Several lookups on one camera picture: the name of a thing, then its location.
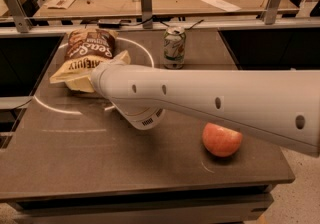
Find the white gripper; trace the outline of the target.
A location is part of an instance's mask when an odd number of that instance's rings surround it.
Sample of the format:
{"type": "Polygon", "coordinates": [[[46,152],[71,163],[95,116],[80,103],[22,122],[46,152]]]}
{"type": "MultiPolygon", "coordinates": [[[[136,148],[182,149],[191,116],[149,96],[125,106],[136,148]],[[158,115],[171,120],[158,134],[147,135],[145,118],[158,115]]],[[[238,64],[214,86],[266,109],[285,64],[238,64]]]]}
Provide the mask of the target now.
{"type": "MultiPolygon", "coordinates": [[[[117,54],[113,59],[108,60],[109,65],[129,65],[131,57],[127,50],[117,54]]],[[[77,75],[67,79],[65,84],[70,90],[93,93],[90,75],[77,75]]],[[[164,118],[165,110],[157,107],[139,107],[123,104],[115,104],[119,113],[136,129],[149,130],[156,127],[164,118]]]]}

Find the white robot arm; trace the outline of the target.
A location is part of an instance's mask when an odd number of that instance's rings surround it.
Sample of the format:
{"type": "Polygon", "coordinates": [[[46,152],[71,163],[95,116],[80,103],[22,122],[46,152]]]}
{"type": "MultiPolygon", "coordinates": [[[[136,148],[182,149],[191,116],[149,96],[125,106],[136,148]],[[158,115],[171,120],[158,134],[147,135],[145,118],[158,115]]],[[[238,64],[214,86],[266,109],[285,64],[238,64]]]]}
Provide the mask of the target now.
{"type": "Polygon", "coordinates": [[[319,154],[317,71],[166,70],[126,60],[121,54],[66,83],[72,90],[97,92],[139,130],[157,126],[166,109],[319,154]]]}

